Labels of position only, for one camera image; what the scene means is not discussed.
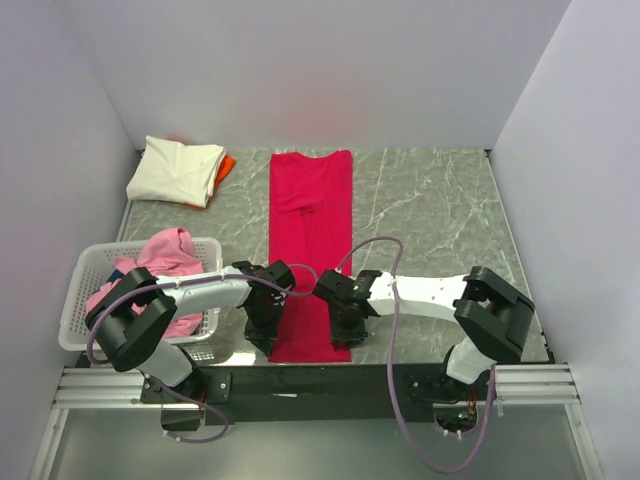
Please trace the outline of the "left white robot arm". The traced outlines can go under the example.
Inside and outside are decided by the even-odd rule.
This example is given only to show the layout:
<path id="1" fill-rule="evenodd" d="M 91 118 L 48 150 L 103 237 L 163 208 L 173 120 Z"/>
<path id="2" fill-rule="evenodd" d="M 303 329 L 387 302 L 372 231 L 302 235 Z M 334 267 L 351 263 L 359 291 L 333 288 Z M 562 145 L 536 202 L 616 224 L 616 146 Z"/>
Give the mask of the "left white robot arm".
<path id="1" fill-rule="evenodd" d="M 293 272 L 281 260 L 266 267 L 240 261 L 182 277 L 156 277 L 135 268 L 86 315 L 86 356 L 118 372 L 137 370 L 176 401 L 196 400 L 206 394 L 202 374 L 183 349 L 164 339 L 168 328 L 186 315 L 242 308 L 249 341 L 269 356 L 286 297 L 295 287 Z"/>

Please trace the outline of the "red t shirt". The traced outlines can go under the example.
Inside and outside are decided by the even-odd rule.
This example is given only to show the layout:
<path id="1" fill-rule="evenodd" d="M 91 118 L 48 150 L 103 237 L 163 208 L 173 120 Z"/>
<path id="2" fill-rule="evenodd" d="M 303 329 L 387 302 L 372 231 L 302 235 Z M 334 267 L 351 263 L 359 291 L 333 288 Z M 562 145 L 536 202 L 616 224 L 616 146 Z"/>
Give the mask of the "red t shirt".
<path id="1" fill-rule="evenodd" d="M 297 292 L 309 293 L 315 274 L 339 265 L 352 248 L 353 157 L 274 154 L 269 172 L 268 261 L 294 267 Z M 351 352 L 331 343 L 327 304 L 315 296 L 285 302 L 274 363 L 349 362 Z"/>

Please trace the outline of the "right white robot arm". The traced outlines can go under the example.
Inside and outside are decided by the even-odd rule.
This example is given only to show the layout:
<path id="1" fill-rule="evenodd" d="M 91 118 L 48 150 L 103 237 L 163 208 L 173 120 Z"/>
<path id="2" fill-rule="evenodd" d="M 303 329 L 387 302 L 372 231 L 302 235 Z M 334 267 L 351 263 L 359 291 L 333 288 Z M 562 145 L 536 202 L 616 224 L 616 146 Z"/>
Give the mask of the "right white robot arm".
<path id="1" fill-rule="evenodd" d="M 361 345 L 371 317 L 402 314 L 455 323 L 465 337 L 450 349 L 439 387 L 460 399 L 495 364 L 521 361 L 535 313 L 531 299 L 493 270 L 474 266 L 467 275 L 427 278 L 363 270 L 355 278 L 336 270 L 320 276 L 313 295 L 328 308 L 331 344 Z"/>

